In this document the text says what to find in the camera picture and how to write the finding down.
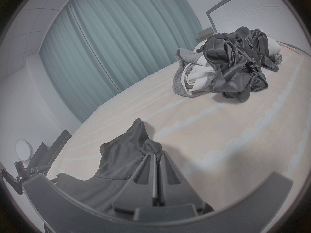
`clothing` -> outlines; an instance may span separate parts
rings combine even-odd
[[[113,214],[112,202],[147,153],[161,158],[162,146],[150,140],[144,123],[136,119],[126,133],[100,146],[99,169],[87,181],[65,173],[57,175],[56,186],[71,197],[102,213]]]
[[[196,63],[203,56],[215,70],[215,76],[209,75],[205,85],[189,95],[181,89],[182,75],[189,63]],[[277,72],[278,66],[269,58],[268,38],[259,29],[250,31],[241,27],[233,33],[212,35],[196,53],[178,49],[176,59],[179,68],[173,78],[173,91],[181,96],[196,97],[207,92],[222,92],[227,98],[236,98],[241,102],[248,100],[250,92],[268,88],[261,67]]]

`black shiny fabric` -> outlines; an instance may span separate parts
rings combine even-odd
[[[216,71],[208,87],[211,92],[222,92],[226,98],[241,102],[249,99],[250,92],[268,88],[261,67],[277,72],[278,66],[269,58],[268,39],[258,29],[240,27],[233,33],[217,33],[209,37],[197,50]]]

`curtain fold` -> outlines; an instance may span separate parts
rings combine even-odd
[[[202,30],[187,0],[71,0],[40,57],[55,89],[84,122],[100,105],[175,62]]]

